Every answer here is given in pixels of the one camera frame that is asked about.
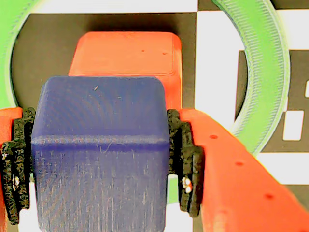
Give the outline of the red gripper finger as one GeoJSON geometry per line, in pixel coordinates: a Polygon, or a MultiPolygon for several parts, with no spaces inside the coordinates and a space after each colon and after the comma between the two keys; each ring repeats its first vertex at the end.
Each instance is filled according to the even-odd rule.
{"type": "Polygon", "coordinates": [[[7,108],[0,111],[0,208],[12,225],[29,209],[29,182],[33,173],[31,134],[35,109],[7,108]]]}
{"type": "Polygon", "coordinates": [[[203,231],[308,231],[308,211],[223,126],[195,109],[167,115],[180,209],[203,231]]]}

